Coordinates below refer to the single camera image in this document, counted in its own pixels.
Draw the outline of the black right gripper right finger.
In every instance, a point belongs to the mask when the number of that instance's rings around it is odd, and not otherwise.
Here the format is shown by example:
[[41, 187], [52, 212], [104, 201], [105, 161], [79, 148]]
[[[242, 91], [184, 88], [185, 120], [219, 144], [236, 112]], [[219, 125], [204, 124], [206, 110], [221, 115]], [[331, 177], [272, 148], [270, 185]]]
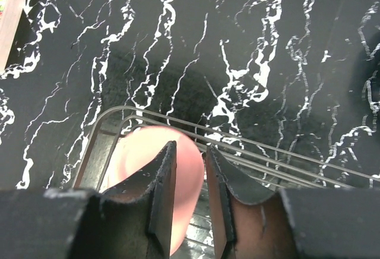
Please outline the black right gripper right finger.
[[216, 258], [378, 258], [379, 190], [270, 190], [206, 153]]

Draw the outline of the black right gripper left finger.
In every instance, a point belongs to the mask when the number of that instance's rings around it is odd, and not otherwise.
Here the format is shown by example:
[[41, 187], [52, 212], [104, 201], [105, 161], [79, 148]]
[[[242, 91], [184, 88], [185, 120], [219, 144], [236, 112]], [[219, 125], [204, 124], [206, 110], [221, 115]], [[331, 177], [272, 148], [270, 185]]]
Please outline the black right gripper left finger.
[[169, 258], [176, 143], [104, 192], [1, 192], [2, 258]]

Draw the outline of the pink plastic cup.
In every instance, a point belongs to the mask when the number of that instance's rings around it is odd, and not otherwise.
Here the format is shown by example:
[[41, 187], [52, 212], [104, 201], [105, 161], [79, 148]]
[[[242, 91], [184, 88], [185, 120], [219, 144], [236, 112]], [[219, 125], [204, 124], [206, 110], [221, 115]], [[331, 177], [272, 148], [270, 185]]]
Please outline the pink plastic cup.
[[170, 253], [182, 244], [204, 182], [204, 162], [195, 143], [185, 134], [162, 126], [135, 130], [121, 138], [112, 153], [106, 172], [112, 187], [152, 161], [168, 141], [177, 148], [176, 187]]

